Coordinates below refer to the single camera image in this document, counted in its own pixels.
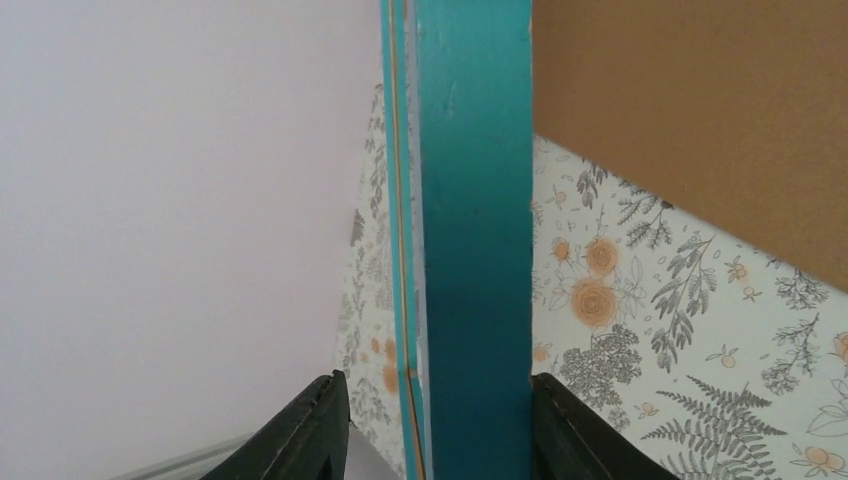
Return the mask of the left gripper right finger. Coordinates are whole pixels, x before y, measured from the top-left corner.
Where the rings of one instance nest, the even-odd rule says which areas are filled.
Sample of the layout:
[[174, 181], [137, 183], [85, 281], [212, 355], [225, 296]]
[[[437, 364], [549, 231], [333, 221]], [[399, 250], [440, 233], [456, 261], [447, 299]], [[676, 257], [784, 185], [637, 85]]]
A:
[[549, 373], [532, 377], [534, 480], [675, 480]]

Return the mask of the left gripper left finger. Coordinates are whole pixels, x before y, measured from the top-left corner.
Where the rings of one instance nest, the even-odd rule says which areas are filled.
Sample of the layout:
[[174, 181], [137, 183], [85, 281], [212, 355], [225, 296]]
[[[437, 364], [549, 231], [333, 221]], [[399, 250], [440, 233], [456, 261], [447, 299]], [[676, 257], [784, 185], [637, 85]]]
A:
[[350, 428], [345, 374], [313, 380], [202, 480], [343, 480]]

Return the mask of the teal wooden picture frame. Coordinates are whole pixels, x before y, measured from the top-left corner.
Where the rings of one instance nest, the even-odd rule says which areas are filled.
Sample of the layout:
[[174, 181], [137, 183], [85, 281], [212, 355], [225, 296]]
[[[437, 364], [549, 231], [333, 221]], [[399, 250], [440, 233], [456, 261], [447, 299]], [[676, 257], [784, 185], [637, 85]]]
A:
[[397, 377], [409, 479], [527, 479], [528, 1], [381, 3]]

